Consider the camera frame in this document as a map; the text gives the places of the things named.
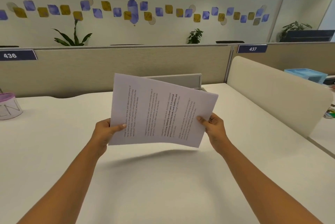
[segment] cubicle number plate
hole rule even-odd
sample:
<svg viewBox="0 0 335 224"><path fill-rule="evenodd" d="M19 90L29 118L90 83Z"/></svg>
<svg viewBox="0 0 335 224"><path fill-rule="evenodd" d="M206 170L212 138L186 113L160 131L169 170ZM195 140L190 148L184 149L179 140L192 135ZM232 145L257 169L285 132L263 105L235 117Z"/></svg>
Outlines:
<svg viewBox="0 0 335 224"><path fill-rule="evenodd" d="M35 51L26 50L0 50L0 61L20 61L20 60L37 60Z"/></svg>
<svg viewBox="0 0 335 224"><path fill-rule="evenodd" d="M265 53L268 45L240 45L237 53Z"/></svg>

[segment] person's left hand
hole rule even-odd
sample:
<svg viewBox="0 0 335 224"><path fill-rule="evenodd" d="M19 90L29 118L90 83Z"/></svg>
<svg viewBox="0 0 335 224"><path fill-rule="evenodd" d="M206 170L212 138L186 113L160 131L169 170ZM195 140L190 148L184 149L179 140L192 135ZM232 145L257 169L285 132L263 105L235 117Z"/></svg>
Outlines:
<svg viewBox="0 0 335 224"><path fill-rule="evenodd" d="M110 118L97 122L92 137L88 142L88 145L97 150L99 157L107 150L107 144L111 140L114 133L119 132L126 127L126 124L110 127L110 123Z"/></svg>

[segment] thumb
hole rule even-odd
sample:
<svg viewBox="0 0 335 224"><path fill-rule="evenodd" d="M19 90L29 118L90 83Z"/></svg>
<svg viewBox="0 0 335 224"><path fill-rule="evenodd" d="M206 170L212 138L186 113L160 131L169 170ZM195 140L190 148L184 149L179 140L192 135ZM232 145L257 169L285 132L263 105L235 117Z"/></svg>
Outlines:
<svg viewBox="0 0 335 224"><path fill-rule="evenodd" d="M110 133L113 135L115 132L119 132L121 130L123 130L125 127L127 127L126 124L124 125L116 125L116 126L113 126L113 127L110 127Z"/></svg>
<svg viewBox="0 0 335 224"><path fill-rule="evenodd" d="M199 121L199 123L204 125L206 127L206 129L209 129L211 124L208 121L206 121L203 117L197 116L197 120Z"/></svg>

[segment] hand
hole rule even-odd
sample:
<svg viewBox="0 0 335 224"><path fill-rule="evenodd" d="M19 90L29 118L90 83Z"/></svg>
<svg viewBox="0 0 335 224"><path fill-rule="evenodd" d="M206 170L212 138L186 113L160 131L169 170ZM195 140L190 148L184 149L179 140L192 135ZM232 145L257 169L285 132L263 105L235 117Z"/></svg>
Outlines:
<svg viewBox="0 0 335 224"><path fill-rule="evenodd" d="M230 143L224 128L224 121L214 113L210 116L209 121L201 116L198 116L197 119L206 127L206 133L214 150L222 155L224 148Z"/></svg>
<svg viewBox="0 0 335 224"><path fill-rule="evenodd" d="M88 145L94 147L97 150L99 157L107 150L107 144L111 140L114 133L119 132L126 127L126 125L110 127L110 123L110 118L97 122L92 137L88 142Z"/></svg>

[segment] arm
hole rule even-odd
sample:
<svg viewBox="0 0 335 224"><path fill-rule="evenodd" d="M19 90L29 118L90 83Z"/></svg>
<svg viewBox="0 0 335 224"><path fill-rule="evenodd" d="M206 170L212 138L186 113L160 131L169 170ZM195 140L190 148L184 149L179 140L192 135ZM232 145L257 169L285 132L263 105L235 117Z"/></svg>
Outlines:
<svg viewBox="0 0 335 224"><path fill-rule="evenodd" d="M74 224L90 185L95 165L106 151L113 134L125 125L110 126L110 119L98 122L90 141L54 186L17 224Z"/></svg>
<svg viewBox="0 0 335 224"><path fill-rule="evenodd" d="M298 201L264 175L229 141L224 122L212 114L209 121L198 117L206 127L213 148L224 158L233 177L261 224L321 223Z"/></svg>

